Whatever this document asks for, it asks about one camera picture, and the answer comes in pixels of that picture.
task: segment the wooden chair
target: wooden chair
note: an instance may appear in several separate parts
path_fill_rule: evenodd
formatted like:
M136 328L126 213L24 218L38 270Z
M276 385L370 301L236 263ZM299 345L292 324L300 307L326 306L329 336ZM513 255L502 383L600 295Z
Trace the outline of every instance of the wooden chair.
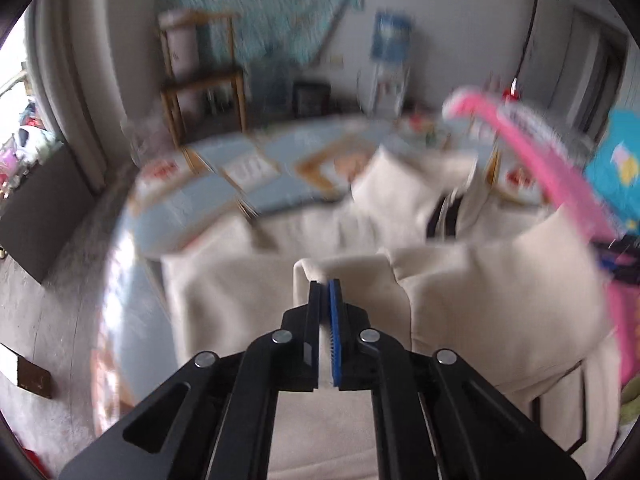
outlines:
M231 83L236 99L238 120L240 129L246 131L246 105L244 102L244 70L236 63L234 51L234 24L233 18L240 15L236 12L205 12L204 10L190 10L184 16L173 22L170 26L160 28L162 54L167 80L162 86L161 98L164 114L168 122L169 130L174 138L176 147L180 146L184 138L185 126L178 104L178 92L183 90L206 90L212 86L223 83ZM226 21L226 35L230 54L230 63L210 68L200 67L194 73L176 77L172 69L171 53L167 32L180 27L197 27L209 25L211 22Z

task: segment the electrical outlet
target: electrical outlet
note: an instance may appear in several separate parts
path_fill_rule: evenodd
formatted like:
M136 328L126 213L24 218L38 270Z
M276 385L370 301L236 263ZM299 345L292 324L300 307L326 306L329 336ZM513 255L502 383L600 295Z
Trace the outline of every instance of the electrical outlet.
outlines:
M342 54L331 54L329 56L329 66L333 66L334 68L344 67L344 59L342 58Z

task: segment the beige garment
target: beige garment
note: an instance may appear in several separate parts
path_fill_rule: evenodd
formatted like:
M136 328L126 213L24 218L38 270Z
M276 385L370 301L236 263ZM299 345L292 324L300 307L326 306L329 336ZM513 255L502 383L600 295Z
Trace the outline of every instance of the beige garment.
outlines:
M253 225L228 216L164 258L178 360L242 351L306 303L309 281L339 278L345 301L366 309L373 327L412 351L456 350L526 413L583 360L589 439L574 458L594 478L615 437L619 355L592 255L562 210L544 219L505 209L472 158L440 157L412 168L380 150L352 200ZM467 241L425 241L434 206L454 191L465 192L458 231ZM376 475L369 394L329 386L327 337L321 388L278 401L272 478ZM574 377L543 397L552 401L543 428L565 447L580 429Z

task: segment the gray floor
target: gray floor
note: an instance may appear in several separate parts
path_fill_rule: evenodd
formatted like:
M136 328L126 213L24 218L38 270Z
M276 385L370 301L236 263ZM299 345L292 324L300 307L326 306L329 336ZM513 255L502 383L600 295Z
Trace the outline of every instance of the gray floor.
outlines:
M0 262L0 342L49 370L54 383L49 400L0 374L0 410L54 475L94 439L89 357L96 307L111 231L135 174L131 166L114 176L42 286L10 256Z

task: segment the silver screw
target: silver screw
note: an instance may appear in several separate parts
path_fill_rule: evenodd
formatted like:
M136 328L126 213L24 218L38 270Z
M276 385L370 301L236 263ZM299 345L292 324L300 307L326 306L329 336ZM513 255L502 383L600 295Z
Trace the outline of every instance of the silver screw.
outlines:
M451 351L451 350L440 350L437 354L436 354L436 359L438 360L438 362L440 364L443 365L452 365L453 363L455 363L458 360L458 356L456 355L455 352Z
M276 330L271 335L271 340L274 343L285 344L293 339L293 334L289 330Z
M366 328L360 332L360 339L365 343L375 343L380 340L380 332L373 330L372 328Z
M216 362L216 355L213 352L200 352L196 355L195 363L198 368L208 368Z

